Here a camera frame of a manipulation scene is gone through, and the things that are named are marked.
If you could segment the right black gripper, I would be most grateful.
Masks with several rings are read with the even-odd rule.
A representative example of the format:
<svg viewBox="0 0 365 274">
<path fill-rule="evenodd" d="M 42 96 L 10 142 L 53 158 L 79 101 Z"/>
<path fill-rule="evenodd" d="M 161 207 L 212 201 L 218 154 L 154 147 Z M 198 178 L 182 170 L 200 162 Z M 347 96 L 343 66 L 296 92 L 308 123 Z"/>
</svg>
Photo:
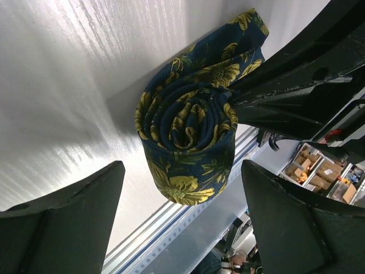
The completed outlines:
<svg viewBox="0 0 365 274">
<path fill-rule="evenodd" d="M 330 1 L 292 41 L 231 85 L 242 123 L 364 162 L 364 1 Z"/>
</svg>

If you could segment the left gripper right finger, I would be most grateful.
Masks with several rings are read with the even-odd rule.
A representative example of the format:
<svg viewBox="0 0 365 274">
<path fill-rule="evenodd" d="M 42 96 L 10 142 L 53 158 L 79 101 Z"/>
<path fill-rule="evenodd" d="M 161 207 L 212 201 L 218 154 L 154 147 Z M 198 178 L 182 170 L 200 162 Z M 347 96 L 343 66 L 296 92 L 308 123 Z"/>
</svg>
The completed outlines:
<svg viewBox="0 0 365 274">
<path fill-rule="evenodd" d="M 241 166 L 264 273 L 364 273 L 364 209 Z"/>
</svg>

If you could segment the blue yellow floral tie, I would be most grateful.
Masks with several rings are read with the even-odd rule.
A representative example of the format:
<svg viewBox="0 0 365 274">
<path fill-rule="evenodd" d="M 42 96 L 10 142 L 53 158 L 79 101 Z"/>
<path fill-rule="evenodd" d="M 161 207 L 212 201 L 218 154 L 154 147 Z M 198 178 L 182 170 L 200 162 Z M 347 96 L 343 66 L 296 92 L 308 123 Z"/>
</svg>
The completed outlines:
<svg viewBox="0 0 365 274">
<path fill-rule="evenodd" d="M 250 9 L 171 60 L 145 88 L 135 128 L 153 181 L 168 200 L 195 206 L 225 189 L 238 126 L 231 85 L 264 62 L 268 34 Z"/>
</svg>

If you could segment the background storage shelves with boxes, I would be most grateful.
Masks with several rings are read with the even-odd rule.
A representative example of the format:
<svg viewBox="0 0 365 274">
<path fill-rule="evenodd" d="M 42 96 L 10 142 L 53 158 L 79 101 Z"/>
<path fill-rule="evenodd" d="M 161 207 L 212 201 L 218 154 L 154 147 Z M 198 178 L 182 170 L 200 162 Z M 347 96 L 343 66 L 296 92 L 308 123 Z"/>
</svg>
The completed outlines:
<svg viewBox="0 0 365 274">
<path fill-rule="evenodd" d="M 364 197 L 364 167 L 336 161 L 300 144 L 279 176 L 311 192 L 352 206 Z"/>
</svg>

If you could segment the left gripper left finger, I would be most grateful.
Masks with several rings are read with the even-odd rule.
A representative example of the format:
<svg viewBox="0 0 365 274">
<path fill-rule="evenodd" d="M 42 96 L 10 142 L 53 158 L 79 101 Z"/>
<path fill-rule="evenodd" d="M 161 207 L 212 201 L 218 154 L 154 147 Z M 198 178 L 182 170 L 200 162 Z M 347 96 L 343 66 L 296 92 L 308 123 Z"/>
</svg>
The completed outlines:
<svg viewBox="0 0 365 274">
<path fill-rule="evenodd" d="M 1 273 L 101 273 L 123 187 L 115 161 L 1 212 Z"/>
</svg>

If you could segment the aluminium mounting rail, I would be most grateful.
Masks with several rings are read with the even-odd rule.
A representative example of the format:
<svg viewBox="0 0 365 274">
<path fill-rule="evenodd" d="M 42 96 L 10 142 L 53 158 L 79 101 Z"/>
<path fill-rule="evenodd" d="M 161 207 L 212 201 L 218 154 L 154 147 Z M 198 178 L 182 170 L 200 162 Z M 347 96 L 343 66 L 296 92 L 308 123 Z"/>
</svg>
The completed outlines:
<svg viewBox="0 0 365 274">
<path fill-rule="evenodd" d="M 239 161 L 258 146 L 256 141 L 258 132 L 259 129 L 250 126 L 236 139 L 234 164 L 225 190 L 228 190 L 229 184 L 238 176 Z M 132 268 L 136 260 L 142 259 L 142 255 L 139 255 L 140 252 L 144 253 L 152 245 L 162 242 L 165 236 L 167 236 L 168 241 L 169 238 L 172 241 L 183 231 L 184 227 L 189 225 L 184 224 L 183 220 L 187 218 L 188 223 L 191 223 L 211 202 L 213 199 L 193 207 L 173 204 L 172 202 L 164 203 L 156 213 L 106 256 L 102 273 L 128 272 L 129 270 L 126 269 Z M 177 232 L 172 232 L 172 236 L 168 236 L 170 231 L 173 231 L 180 223 L 183 226 L 180 228 L 180 232 L 178 228 Z"/>
</svg>

